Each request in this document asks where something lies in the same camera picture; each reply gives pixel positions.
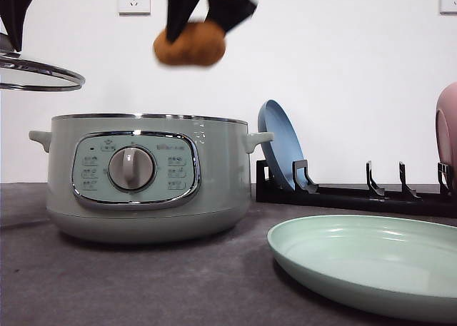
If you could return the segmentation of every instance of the control panel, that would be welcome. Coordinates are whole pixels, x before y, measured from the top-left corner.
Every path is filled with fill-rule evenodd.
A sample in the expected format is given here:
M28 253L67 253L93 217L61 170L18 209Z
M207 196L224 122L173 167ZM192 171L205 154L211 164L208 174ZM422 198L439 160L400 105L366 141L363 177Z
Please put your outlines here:
M199 188L199 158L185 135L153 131L93 133L76 147L74 193L94 205L164 208Z

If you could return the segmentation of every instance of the cooker handle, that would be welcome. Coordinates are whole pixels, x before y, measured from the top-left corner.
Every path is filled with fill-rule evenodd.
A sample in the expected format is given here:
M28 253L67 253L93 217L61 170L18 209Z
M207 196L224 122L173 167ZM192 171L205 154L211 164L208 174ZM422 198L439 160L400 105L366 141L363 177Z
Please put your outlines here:
M245 139L247 153L253 153L256 146L260 143L271 142L274 139L272 132L248 133Z
M51 135L51 132L32 130L29 132L29 139L40 143L43 146L44 151L48 153L49 146L51 145Z

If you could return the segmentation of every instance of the cooker lid rim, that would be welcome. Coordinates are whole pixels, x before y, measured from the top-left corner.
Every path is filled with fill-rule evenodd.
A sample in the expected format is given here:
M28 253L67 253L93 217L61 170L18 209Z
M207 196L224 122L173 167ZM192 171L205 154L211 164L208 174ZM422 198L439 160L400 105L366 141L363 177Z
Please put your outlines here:
M190 116L182 114L150 114L150 113L82 113L82 114L64 114L55 116L53 121L62 119L85 119L85 118L160 118L160 119L178 119L178 120L195 120L195 121L222 121L227 123L237 123L248 125L246 121L239 119L208 117L208 116Z

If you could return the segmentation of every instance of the blue plate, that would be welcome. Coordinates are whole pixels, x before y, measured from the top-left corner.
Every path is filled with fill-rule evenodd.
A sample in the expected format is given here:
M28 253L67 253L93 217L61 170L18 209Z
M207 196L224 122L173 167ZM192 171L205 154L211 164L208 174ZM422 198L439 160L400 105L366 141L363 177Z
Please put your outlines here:
M304 157L290 120L274 100L265 102L258 112L258 131L274 133L274 141L261 144L263 154L275 181L284 190L295 190L292 163ZM308 184L302 170L298 172L297 180L303 186Z

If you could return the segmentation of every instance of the stainless steel rim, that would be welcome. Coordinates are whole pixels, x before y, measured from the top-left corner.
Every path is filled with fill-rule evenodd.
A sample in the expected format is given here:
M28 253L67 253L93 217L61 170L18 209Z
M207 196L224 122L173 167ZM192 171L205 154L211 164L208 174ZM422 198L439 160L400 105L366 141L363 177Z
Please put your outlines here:
M20 58L21 54L9 53L0 54L0 68L27 71L29 73L36 73L40 75L52 76L54 78L61 78L69 82L68 86L34 86L34 85L21 85L17 83L0 83L0 89L9 89L15 91L44 91L44 92L62 92L62 91L75 91L80 89L86 79L73 72L63 68L51 66L45 63L39 63Z
M240 121L237 119L228 118L217 118L217 117L206 117L206 116L185 116L179 114L148 114L148 113L86 113L86 114L66 114L63 116L55 116L52 118L53 121L61 119L84 119L84 118L157 118L157 119L178 119L178 120L193 120L193 121L222 121L226 123L237 123L248 125L246 121Z

